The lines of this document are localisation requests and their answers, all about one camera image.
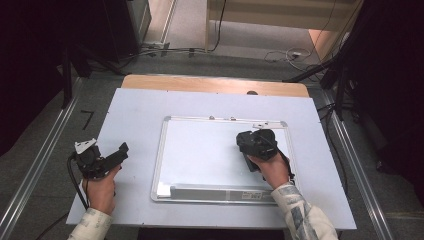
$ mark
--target whiteboard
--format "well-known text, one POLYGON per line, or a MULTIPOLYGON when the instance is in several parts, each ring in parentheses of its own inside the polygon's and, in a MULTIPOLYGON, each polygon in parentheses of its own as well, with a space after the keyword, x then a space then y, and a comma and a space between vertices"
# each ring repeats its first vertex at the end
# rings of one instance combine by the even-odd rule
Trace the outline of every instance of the whiteboard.
POLYGON ((154 201, 275 204, 261 173, 250 172, 236 144, 240 132, 272 129, 278 148, 296 161, 283 121, 166 117, 151 197, 154 201))

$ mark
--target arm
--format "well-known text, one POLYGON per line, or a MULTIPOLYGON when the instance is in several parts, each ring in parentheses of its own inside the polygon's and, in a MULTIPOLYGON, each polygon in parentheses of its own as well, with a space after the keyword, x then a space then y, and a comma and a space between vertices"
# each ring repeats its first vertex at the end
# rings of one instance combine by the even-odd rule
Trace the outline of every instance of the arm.
POLYGON ((249 156, 259 166, 262 175, 274 189, 272 196, 283 211, 293 239, 337 239, 330 220, 316 206, 308 203, 289 182, 287 166, 280 154, 264 161, 249 156))
POLYGON ((87 209, 74 231, 69 235, 68 240, 104 239, 112 224, 111 214, 115 208, 115 182, 113 179, 120 167, 119 165, 112 169, 101 180, 92 180, 90 183, 86 179, 83 180, 83 188, 87 189, 86 194, 91 206, 87 209))

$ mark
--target metal frame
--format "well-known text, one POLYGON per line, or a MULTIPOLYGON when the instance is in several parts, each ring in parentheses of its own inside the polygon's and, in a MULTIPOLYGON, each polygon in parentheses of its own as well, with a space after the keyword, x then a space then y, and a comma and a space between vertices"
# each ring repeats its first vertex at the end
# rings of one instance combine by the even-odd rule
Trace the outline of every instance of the metal frame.
MULTIPOLYGON (((323 95, 326 104, 334 102, 331 90, 323 91, 323 95)), ((358 155, 356 154, 356 150, 349 137, 345 123, 339 121, 337 115, 335 114, 332 115, 332 121, 342 143, 349 166, 352 169, 353 176, 355 177, 355 180, 358 184, 362 199, 364 200, 365 206, 367 207, 371 221, 374 224, 374 229, 378 238, 382 240, 394 239, 394 236, 386 221, 386 217, 384 216, 383 210, 381 209, 377 200, 377 196, 375 195, 371 183, 369 182, 368 177, 362 168, 362 164, 358 158, 358 155)))
POLYGON ((65 128, 69 117, 71 116, 71 113, 78 101, 81 88, 82 79, 77 78, 73 87, 75 97, 72 98, 67 108, 60 111, 52 129, 49 132, 49 135, 43 143, 43 146, 35 157, 33 164, 29 168, 24 180, 10 200, 9 205, 7 206, 6 211, 2 216, 0 223, 0 240, 6 240, 10 237, 16 222, 24 210, 25 205, 31 196, 31 193, 38 182, 38 179, 43 173, 44 167, 46 166, 50 155, 56 146, 56 143, 62 134, 62 131, 65 128))

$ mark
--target wooden board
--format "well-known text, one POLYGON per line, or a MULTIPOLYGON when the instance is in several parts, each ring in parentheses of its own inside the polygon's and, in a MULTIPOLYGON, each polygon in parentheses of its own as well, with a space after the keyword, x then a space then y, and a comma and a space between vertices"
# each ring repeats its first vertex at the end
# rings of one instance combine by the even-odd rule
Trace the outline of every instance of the wooden board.
POLYGON ((255 91, 266 96, 309 97, 306 86, 301 83, 259 82, 233 78, 128 75, 122 83, 122 88, 234 94, 255 91))

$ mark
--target black device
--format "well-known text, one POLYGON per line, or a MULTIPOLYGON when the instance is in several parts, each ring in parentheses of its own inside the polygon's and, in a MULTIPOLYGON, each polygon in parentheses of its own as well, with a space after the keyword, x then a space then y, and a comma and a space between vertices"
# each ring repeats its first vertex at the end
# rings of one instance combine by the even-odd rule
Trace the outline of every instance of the black device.
POLYGON ((277 153, 280 153, 287 165, 290 181, 294 183, 294 174, 291 171, 289 159, 278 149, 278 142, 275 141, 275 134, 271 129, 259 129, 255 132, 241 132, 237 134, 236 141, 251 172, 259 171, 259 167, 250 161, 247 155, 258 157, 266 161, 274 157, 277 153))
POLYGON ((127 152, 128 146, 124 142, 118 151, 104 158, 101 157, 99 147, 91 145, 81 153, 75 152, 75 161, 84 178, 99 179, 127 159, 127 152))

